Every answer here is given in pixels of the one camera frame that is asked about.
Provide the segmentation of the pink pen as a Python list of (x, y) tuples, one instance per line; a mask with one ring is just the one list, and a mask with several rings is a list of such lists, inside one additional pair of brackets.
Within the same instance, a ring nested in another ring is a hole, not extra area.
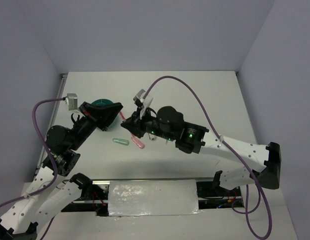
[(124, 114), (123, 114), (121, 111), (119, 112), (119, 114), (120, 114), (122, 120), (123, 120), (123, 121), (126, 121), (126, 118), (125, 118)]

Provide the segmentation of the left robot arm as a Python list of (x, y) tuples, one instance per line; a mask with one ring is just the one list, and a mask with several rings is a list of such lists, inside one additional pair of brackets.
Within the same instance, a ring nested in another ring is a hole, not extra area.
[(83, 102), (72, 128), (54, 125), (48, 130), (41, 138), (47, 157), (25, 192), (7, 201), (13, 205), (0, 216), (0, 240), (35, 240), (71, 202), (95, 195), (98, 186), (84, 174), (66, 178), (81, 156), (76, 151), (95, 129), (105, 131), (122, 108), (119, 102), (104, 106)]

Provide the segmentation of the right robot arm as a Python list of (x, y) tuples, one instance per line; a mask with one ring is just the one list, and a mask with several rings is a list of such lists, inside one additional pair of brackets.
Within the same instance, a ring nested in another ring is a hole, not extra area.
[(280, 187), (281, 148), (278, 143), (253, 144), (230, 137), (217, 137), (208, 128), (184, 120), (184, 115), (172, 106), (164, 106), (152, 115), (137, 109), (121, 126), (137, 138), (145, 134), (175, 143), (186, 154), (201, 154), (241, 163), (234, 170), (218, 170), (213, 177), (212, 190), (218, 196), (239, 186), (257, 184), (261, 188)]

